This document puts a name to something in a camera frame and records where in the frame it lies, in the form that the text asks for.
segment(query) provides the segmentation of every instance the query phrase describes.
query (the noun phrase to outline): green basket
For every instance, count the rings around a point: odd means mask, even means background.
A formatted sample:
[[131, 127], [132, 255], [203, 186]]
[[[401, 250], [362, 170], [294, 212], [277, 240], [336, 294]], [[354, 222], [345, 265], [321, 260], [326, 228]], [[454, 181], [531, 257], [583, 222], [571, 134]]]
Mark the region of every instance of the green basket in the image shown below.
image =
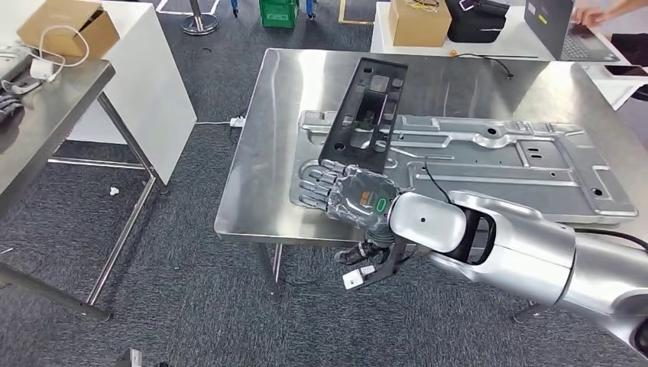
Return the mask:
[[298, 0], [261, 0], [259, 10], [264, 27], [295, 28], [300, 6]]

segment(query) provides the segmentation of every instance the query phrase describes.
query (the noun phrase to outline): robot finger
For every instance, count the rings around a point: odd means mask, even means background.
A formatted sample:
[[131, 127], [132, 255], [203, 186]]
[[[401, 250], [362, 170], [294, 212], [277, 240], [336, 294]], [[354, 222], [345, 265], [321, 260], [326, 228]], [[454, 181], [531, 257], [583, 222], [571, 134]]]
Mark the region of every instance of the robot finger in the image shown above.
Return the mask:
[[300, 195], [300, 201], [306, 204], [307, 206], [310, 206], [314, 209], [322, 210], [324, 212], [329, 208], [329, 204], [327, 204], [326, 201], [316, 199], [308, 195]]
[[322, 160], [322, 162], [319, 165], [326, 168], [326, 169], [328, 169], [328, 170], [336, 172], [338, 174], [345, 174], [346, 173], [346, 168], [348, 167], [348, 166], [345, 166], [344, 164], [334, 162], [334, 161], [330, 161], [328, 159]]
[[0, 109], [15, 105], [22, 106], [21, 102], [16, 98], [0, 98]]
[[338, 175], [335, 174], [335, 172], [326, 172], [326, 171], [322, 172], [318, 170], [312, 170], [310, 171], [310, 173], [308, 173], [308, 175], [316, 179], [317, 182], [323, 182], [331, 185], [333, 185], [335, 181], [338, 179]]
[[300, 187], [324, 197], [328, 197], [331, 193], [330, 187], [324, 187], [321, 184], [314, 184], [310, 181], [300, 181]]

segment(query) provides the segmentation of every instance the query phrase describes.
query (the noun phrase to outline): white power adapter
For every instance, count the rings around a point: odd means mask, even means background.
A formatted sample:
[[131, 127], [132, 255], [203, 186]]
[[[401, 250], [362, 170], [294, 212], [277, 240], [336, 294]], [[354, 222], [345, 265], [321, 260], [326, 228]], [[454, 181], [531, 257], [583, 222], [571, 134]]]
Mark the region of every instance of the white power adapter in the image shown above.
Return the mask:
[[245, 125], [245, 117], [234, 117], [229, 120], [229, 125], [233, 128], [242, 128]]
[[51, 81], [54, 75], [54, 64], [45, 59], [33, 59], [29, 75], [34, 79]]

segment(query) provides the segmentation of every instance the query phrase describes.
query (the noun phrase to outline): white table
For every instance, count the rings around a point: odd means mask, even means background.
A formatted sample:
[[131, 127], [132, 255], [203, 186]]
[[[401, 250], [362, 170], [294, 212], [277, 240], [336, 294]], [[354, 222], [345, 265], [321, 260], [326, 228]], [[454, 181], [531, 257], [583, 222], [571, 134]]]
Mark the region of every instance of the white table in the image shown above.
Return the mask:
[[[3, 5], [0, 43], [17, 41], [16, 30], [43, 2], [20, 0]], [[196, 113], [153, 5], [102, 2], [102, 6], [120, 37], [103, 57], [116, 72], [104, 93], [167, 184], [196, 122]], [[126, 144], [97, 102], [87, 109], [67, 138]]]
[[[458, 53], [494, 55], [499, 59], [529, 57], [528, 60], [554, 61], [555, 58], [544, 47], [538, 37], [524, 21], [524, 7], [511, 6], [507, 13], [507, 22], [500, 36], [492, 44], [457, 44], [445, 40], [443, 47], [399, 47], [394, 46], [389, 29], [389, 2], [376, 4], [374, 33], [371, 39], [371, 52], [377, 54], [411, 54], [450, 56], [452, 50]], [[601, 33], [596, 36], [604, 42], [618, 57], [616, 65], [630, 65], [626, 58]], [[645, 82], [646, 78], [613, 78], [600, 63], [580, 63], [601, 94], [614, 109], [619, 109]]]

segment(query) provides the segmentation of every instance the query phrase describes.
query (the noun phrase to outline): black device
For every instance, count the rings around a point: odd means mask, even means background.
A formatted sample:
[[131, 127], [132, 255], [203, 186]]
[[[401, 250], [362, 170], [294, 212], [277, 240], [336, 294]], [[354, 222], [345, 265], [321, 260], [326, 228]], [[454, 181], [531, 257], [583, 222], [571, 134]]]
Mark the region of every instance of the black device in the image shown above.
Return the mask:
[[382, 173], [407, 65], [362, 57], [319, 154]]
[[648, 76], [648, 73], [637, 65], [606, 65], [605, 69], [614, 76]]

